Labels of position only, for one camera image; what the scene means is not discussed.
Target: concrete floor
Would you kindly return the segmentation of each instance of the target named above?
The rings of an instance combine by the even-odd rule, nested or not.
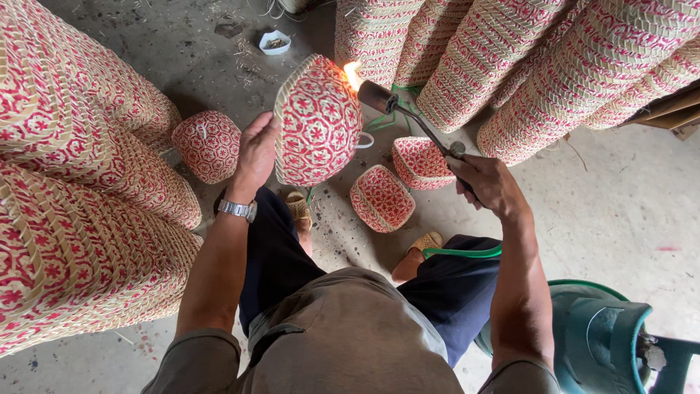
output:
[[[272,108],[278,87],[309,54],[333,56],[334,4],[294,22],[258,17],[240,0],[42,3],[119,54],[165,92],[183,117],[217,109],[244,127],[257,113]],[[263,9],[259,1],[251,3]],[[292,47],[284,55],[267,57],[256,44],[274,29],[291,36]],[[365,110],[365,120],[376,116]],[[415,125],[412,129],[418,135]],[[441,138],[462,139],[476,152],[475,131],[470,125]],[[321,268],[362,266],[389,277],[413,240],[427,231],[439,231],[445,238],[456,233],[501,236],[496,218],[474,211],[452,186],[413,191],[418,208],[393,233],[375,233],[357,218],[347,197],[350,186],[374,164],[393,169],[391,142],[406,135],[408,127],[400,118],[375,134],[372,148],[358,151],[340,174],[315,189],[314,260]],[[700,136],[681,142],[668,131],[644,126],[602,133],[581,128],[571,135],[570,145],[542,150],[511,169],[535,212],[547,278],[603,283],[654,306],[647,319],[649,332],[700,340]],[[177,154],[167,159],[192,182],[205,218],[197,232],[204,235],[222,185],[197,181]],[[291,190],[273,179],[269,187],[279,193]],[[0,392],[139,392],[155,374],[175,321],[172,316],[67,337],[4,357]],[[238,326],[234,334],[246,349]],[[455,368],[467,393],[481,386],[489,370],[490,360],[475,346]],[[699,368],[694,368],[686,392],[700,392]]]

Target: man's right hand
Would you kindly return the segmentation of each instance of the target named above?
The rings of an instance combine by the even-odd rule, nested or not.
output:
[[[464,155],[461,160],[447,156],[445,160],[455,175],[474,188],[476,197],[457,182],[457,194],[464,194],[477,209],[482,206],[490,209],[501,221],[507,222],[532,215],[518,183],[502,161],[472,155]]]

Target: sandal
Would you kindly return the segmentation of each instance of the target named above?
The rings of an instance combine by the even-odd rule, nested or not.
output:
[[[442,236],[440,233],[436,231],[431,231],[430,233],[427,233],[423,235],[422,237],[418,238],[416,242],[411,245],[411,247],[415,247],[416,249],[420,250],[423,252],[423,249],[440,249],[442,248]]]
[[[311,218],[311,210],[306,204],[306,199],[301,192],[293,191],[289,193],[284,203],[289,207],[289,212],[292,212],[292,217],[295,221],[299,219],[309,219],[311,224],[314,223],[314,220]]]

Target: torch flame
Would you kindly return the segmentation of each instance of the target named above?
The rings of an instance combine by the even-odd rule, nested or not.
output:
[[[345,74],[348,76],[348,82],[350,82],[350,86],[355,91],[360,90],[360,85],[365,81],[357,75],[357,69],[360,68],[361,65],[362,62],[355,61],[343,66],[343,70],[345,70]]]

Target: man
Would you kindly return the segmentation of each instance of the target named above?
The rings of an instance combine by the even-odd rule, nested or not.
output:
[[[327,274],[307,255],[299,239],[310,250],[310,222],[295,222],[262,187],[279,130],[266,112],[243,132],[224,212],[192,266],[175,340],[144,393],[461,393],[452,367],[489,319],[489,306],[493,373],[480,392],[559,391],[533,215],[505,165],[448,158],[478,201],[459,183],[458,193],[501,220],[500,258],[423,261],[412,248],[393,275],[405,283],[394,287],[360,268]],[[249,223],[253,200],[258,212]],[[455,236],[445,247],[498,244]],[[239,305],[251,361],[237,379],[240,347],[231,331]]]

